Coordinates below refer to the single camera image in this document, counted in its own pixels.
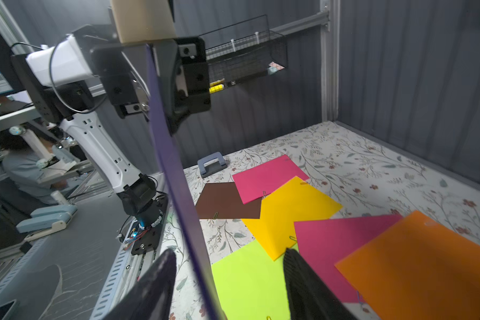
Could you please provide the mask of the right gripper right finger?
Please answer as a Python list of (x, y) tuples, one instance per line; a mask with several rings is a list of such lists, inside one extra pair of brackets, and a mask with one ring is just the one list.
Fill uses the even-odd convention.
[(283, 271), (291, 319), (354, 319), (295, 249), (286, 249)]

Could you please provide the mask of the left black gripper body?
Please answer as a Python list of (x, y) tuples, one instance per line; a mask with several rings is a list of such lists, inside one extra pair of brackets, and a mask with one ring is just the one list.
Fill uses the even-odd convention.
[(85, 25), (73, 36), (120, 117), (132, 114), (136, 105), (154, 103), (174, 134), (190, 115), (211, 108), (203, 38), (122, 44), (111, 25)]

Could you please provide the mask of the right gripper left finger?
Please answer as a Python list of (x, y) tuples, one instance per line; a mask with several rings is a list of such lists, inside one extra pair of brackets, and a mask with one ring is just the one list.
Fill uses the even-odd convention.
[(105, 319), (169, 319), (176, 273), (176, 255), (167, 249)]

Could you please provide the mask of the purple paper sheet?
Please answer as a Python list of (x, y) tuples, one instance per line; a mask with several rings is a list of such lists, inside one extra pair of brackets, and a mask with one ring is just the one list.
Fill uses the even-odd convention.
[(177, 214), (187, 252), (210, 319), (224, 319), (203, 231), (193, 198), (183, 171), (179, 151), (169, 132), (165, 115), (162, 71), (157, 66), (161, 54), (157, 54), (152, 44), (145, 46), (147, 58), (147, 89), (149, 91), (149, 126), (156, 150), (157, 163), (164, 173), (166, 186)]

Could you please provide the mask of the lime green paper sheet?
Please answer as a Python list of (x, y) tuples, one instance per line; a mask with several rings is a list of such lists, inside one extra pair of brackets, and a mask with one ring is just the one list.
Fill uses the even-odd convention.
[(212, 265), (228, 319), (290, 319), (283, 256), (272, 260), (254, 240)]

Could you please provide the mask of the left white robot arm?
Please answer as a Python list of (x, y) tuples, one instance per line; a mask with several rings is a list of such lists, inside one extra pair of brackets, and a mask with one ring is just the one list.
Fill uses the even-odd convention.
[(103, 128), (86, 80), (98, 77), (120, 117), (147, 111), (162, 169), (181, 124), (211, 107), (205, 41), (177, 37), (143, 41), (147, 62), (136, 67), (111, 25), (85, 25), (56, 46), (14, 55), (12, 65), (36, 109), (81, 146), (144, 229), (161, 218), (157, 186), (126, 158)]

